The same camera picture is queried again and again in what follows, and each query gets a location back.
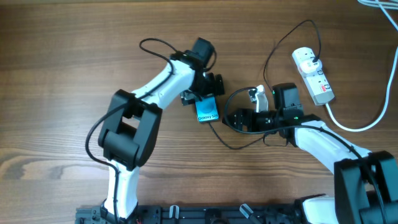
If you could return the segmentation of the blue Galaxy smartphone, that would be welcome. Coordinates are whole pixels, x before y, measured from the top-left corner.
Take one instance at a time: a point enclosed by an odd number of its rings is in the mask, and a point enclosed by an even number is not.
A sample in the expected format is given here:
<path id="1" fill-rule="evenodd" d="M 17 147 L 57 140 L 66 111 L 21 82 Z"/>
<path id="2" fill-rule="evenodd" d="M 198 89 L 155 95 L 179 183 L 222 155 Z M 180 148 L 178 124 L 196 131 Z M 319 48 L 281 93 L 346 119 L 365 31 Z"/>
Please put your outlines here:
<path id="1" fill-rule="evenodd" d="M 214 96 L 196 101 L 195 107 L 197 111 L 197 120 L 200 123 L 217 121 L 220 118 Z"/>

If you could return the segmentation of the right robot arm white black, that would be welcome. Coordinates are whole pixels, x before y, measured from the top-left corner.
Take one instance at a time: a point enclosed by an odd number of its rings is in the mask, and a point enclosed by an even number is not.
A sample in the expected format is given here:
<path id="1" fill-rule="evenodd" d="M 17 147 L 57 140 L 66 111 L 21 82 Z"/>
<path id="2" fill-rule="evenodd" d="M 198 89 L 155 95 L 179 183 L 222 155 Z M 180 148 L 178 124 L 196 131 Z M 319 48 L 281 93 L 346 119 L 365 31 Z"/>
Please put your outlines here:
<path id="1" fill-rule="evenodd" d="M 332 197 L 296 200 L 296 223 L 397 223 L 397 162 L 387 151 L 371 152 L 333 132 L 314 114 L 305 115 L 294 83 L 272 88 L 269 110 L 262 86 L 246 87 L 256 109 L 224 108 L 223 122 L 242 134 L 280 134 L 308 152 L 334 176 Z"/>

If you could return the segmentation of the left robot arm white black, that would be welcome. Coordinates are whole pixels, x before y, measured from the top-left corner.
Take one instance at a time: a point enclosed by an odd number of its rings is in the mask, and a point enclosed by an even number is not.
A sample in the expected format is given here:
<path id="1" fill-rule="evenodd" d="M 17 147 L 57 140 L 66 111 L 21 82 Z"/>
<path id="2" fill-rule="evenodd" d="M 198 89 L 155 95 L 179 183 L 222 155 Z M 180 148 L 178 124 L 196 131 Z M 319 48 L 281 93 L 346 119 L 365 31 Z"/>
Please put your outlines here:
<path id="1" fill-rule="evenodd" d="M 101 205 L 108 223 L 133 223 L 138 206 L 139 169 L 152 154 L 162 112 L 180 96 L 184 105 L 224 94 L 221 75 L 210 72 L 216 50 L 199 38 L 190 50 L 175 50 L 165 68 L 132 92 L 118 90 L 100 119 L 98 145 L 109 167 L 109 189 Z"/>

